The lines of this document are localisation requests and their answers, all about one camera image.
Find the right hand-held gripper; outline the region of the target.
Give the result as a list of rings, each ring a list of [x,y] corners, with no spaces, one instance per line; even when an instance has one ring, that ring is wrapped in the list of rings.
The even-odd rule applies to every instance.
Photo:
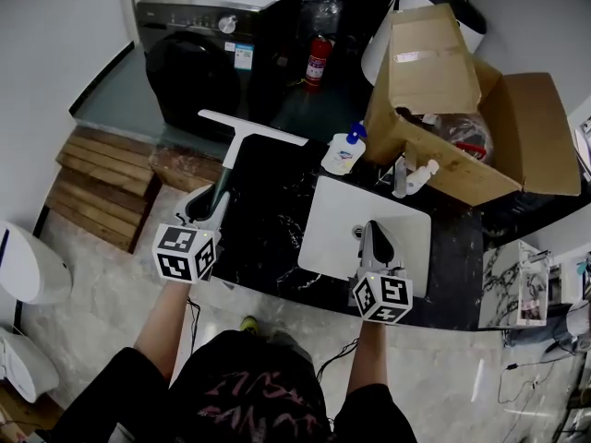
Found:
[[[413,283],[402,249],[389,231],[371,220],[363,228],[359,266],[351,279],[351,297],[364,321],[394,325],[413,307]]]

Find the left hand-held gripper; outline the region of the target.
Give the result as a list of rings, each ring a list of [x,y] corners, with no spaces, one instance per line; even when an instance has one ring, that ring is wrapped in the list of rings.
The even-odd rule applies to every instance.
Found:
[[[175,206],[174,224],[158,226],[152,255],[161,278],[194,284],[210,278],[220,252],[221,225],[231,193],[200,187]]]

